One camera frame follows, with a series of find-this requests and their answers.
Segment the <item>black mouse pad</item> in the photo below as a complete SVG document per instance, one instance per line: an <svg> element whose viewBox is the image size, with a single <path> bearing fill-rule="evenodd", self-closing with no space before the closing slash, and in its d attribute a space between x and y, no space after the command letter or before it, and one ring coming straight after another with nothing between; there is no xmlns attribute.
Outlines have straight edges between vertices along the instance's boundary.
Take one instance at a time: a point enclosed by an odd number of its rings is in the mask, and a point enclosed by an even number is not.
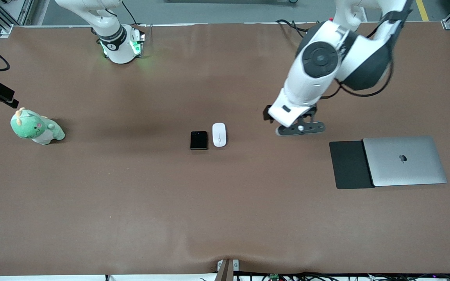
<svg viewBox="0 0 450 281"><path fill-rule="evenodd" d="M332 169L339 190L371 189L373 183L360 140L352 142L330 142Z"/></svg>

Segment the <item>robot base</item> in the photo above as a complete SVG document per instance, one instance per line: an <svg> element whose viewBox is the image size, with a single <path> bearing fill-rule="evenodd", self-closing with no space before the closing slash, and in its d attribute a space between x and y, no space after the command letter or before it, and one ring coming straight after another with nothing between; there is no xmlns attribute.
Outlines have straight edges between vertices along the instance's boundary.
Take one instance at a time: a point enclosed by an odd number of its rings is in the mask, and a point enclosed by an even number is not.
<svg viewBox="0 0 450 281"><path fill-rule="evenodd" d="M112 60L116 64L127 64L136 57L141 57L143 53L143 43L145 42L145 34L130 25L122 25L127 32L126 40L119 46L118 50L110 50L101 43L104 48L106 58Z"/></svg>

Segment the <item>yellow floor line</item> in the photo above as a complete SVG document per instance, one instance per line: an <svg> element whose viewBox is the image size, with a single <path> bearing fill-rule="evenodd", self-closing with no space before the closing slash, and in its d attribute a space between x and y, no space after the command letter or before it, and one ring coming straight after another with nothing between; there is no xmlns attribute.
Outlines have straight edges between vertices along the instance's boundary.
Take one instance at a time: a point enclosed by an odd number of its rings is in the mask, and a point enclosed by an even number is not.
<svg viewBox="0 0 450 281"><path fill-rule="evenodd" d="M423 0L416 0L418 5L418 10L420 11L421 19L423 21L428 21L427 11L425 10L425 5L423 5Z"/></svg>

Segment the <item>table surface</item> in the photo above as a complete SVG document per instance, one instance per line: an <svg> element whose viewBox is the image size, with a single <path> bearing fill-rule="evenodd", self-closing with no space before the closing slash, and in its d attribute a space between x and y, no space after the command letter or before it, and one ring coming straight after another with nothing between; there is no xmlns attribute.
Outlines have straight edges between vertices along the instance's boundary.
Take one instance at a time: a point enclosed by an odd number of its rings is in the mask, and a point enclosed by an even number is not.
<svg viewBox="0 0 450 281"><path fill-rule="evenodd" d="M89 28L14 28L0 82L66 138L19 139L0 103L0 275L202 273L228 257L450 272L450 32L407 23L386 91L339 93L318 104L326 132L277 137L262 111L299 42L285 25L154 27L143 59L114 65ZM227 146L190 151L216 122ZM448 183L336 189L329 142L398 135L432 135Z"/></svg>

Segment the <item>green plush dinosaur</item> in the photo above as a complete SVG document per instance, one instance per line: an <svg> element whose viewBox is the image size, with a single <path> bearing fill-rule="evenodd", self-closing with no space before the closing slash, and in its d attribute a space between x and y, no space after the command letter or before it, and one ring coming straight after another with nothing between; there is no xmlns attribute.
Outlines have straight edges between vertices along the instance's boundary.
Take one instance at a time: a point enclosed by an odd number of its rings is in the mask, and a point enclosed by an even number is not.
<svg viewBox="0 0 450 281"><path fill-rule="evenodd" d="M9 122L13 131L22 139L32 139L38 144L49 144L52 139L64 139L66 134L57 122L25 107L15 112Z"/></svg>

